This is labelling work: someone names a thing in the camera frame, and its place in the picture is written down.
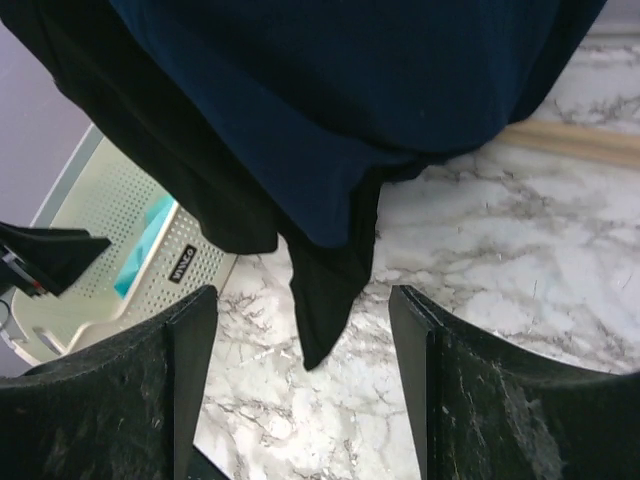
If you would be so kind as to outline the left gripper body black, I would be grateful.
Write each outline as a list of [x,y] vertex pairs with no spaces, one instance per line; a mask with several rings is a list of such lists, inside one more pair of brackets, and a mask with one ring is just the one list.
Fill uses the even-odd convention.
[[43,248],[48,240],[28,238],[1,241],[1,283],[16,287],[29,297],[48,294]]

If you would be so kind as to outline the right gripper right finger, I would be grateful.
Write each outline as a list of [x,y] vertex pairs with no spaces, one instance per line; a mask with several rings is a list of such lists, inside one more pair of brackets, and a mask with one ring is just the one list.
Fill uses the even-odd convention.
[[389,317],[424,479],[635,479],[639,376],[525,350],[396,286]]

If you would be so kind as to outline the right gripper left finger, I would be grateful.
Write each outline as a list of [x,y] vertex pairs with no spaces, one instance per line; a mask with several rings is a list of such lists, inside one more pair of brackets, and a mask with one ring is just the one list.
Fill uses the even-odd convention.
[[1,381],[4,479],[215,479],[194,445],[217,329],[201,287],[155,317]]

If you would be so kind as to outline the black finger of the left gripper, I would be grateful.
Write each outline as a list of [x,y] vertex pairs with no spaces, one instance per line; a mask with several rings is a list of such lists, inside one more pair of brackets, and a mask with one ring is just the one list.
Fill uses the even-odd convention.
[[[44,270],[50,283],[48,294],[65,293],[110,246],[105,237],[94,237],[84,229],[31,228],[1,224],[1,241],[40,238],[48,240],[43,248]],[[1,291],[12,286],[1,283]]]

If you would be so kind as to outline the teal t shirt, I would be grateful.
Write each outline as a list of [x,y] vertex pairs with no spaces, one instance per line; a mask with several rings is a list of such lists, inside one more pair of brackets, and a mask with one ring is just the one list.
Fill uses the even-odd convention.
[[157,200],[144,215],[144,229],[128,255],[114,282],[114,290],[125,298],[152,249],[167,216],[175,204],[170,195]]

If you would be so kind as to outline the black t shirt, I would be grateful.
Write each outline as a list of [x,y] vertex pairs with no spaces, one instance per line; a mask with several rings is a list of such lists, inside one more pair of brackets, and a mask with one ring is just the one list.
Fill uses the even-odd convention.
[[197,219],[211,243],[253,255],[286,242],[304,366],[318,367],[371,277],[379,174],[367,174],[351,196],[347,243],[316,246],[138,45],[108,2],[5,1],[1,20],[58,89]]

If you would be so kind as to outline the navy blue t shirt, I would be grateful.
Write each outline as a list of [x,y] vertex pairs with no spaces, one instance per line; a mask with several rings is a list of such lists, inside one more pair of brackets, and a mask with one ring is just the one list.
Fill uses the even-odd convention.
[[138,44],[317,245],[350,195],[473,151],[545,99],[600,1],[117,1]]

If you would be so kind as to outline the cream plastic laundry basket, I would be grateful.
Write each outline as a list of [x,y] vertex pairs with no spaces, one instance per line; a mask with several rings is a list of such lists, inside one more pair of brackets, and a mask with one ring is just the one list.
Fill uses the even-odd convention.
[[168,209],[126,296],[114,288],[166,191],[96,127],[85,134],[33,223],[83,228],[112,245],[64,295],[5,295],[1,338],[30,365],[74,353],[155,316],[204,285],[223,289],[236,261],[179,204]]

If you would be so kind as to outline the wooden clothes rack frame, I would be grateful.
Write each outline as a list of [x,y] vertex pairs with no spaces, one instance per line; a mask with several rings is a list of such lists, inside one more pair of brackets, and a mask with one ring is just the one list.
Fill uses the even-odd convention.
[[496,138],[512,146],[639,169],[639,136],[541,120],[506,127]]

